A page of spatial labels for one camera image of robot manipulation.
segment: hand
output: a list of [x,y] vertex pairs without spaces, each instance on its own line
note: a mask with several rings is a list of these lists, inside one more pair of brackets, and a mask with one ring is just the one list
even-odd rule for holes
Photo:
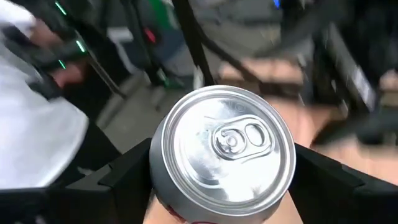
[[[37,19],[36,26],[32,29],[30,40],[43,48],[62,44],[62,40],[40,19]],[[52,72],[52,76],[58,86],[63,88],[67,84],[81,83],[84,80],[85,67],[84,61],[67,63],[65,69],[60,68]]]

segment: gray floor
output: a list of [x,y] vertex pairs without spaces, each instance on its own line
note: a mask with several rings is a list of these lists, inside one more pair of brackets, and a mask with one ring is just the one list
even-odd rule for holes
[[123,106],[117,109],[117,115],[107,127],[101,124],[99,126],[121,152],[126,152],[143,139],[152,137],[162,118],[184,92],[168,91],[160,104],[160,109],[156,110],[151,102],[154,91],[147,87],[146,80],[143,78],[136,78],[133,82],[129,80],[123,87],[125,90],[134,88],[134,94],[125,102],[117,96],[110,99],[100,119],[105,119],[108,116],[107,111],[115,109],[116,105]]

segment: white sleeve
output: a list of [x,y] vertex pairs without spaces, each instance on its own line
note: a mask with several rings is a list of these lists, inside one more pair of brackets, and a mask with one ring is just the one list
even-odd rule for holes
[[35,17],[27,9],[8,0],[0,0],[0,28],[15,26],[27,37],[35,26]]

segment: green light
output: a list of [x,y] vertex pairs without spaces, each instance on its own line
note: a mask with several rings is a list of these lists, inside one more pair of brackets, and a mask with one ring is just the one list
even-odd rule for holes
[[82,52],[86,52],[86,49],[83,47],[83,44],[81,44],[79,40],[76,40],[76,44],[79,46]]
[[63,61],[61,61],[61,60],[58,60],[58,61],[60,62],[60,64],[61,64],[61,66],[62,66],[63,69],[67,69],[67,67],[65,66],[65,64],[63,63]]
[[55,5],[61,10],[62,14],[64,14],[65,16],[67,15],[67,12],[63,9],[59,2],[56,1]]

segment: person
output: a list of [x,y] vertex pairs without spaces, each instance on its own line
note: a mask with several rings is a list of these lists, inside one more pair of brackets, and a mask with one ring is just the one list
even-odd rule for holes
[[[243,60],[243,64],[255,72],[265,82],[300,82],[299,69],[283,60]],[[220,68],[222,80],[242,80],[239,72],[230,65]],[[329,106],[304,107],[295,101],[267,97],[270,103],[283,117],[297,144],[313,149],[325,156],[341,162],[351,168],[398,185],[398,151],[395,147],[383,146],[384,154],[375,153],[371,146],[362,146],[354,138],[326,146],[332,150],[321,150],[312,146],[317,133],[335,118],[336,108]],[[181,224],[155,199],[147,211],[144,224]],[[303,223],[289,192],[283,197],[277,211],[264,224],[300,224]]]
[[[62,44],[43,21],[22,6],[0,0],[0,28],[16,27],[38,47]],[[0,189],[67,185],[120,156],[104,133],[60,97],[31,90],[37,72],[4,46],[0,32]],[[84,79],[85,62],[51,75],[60,88]]]

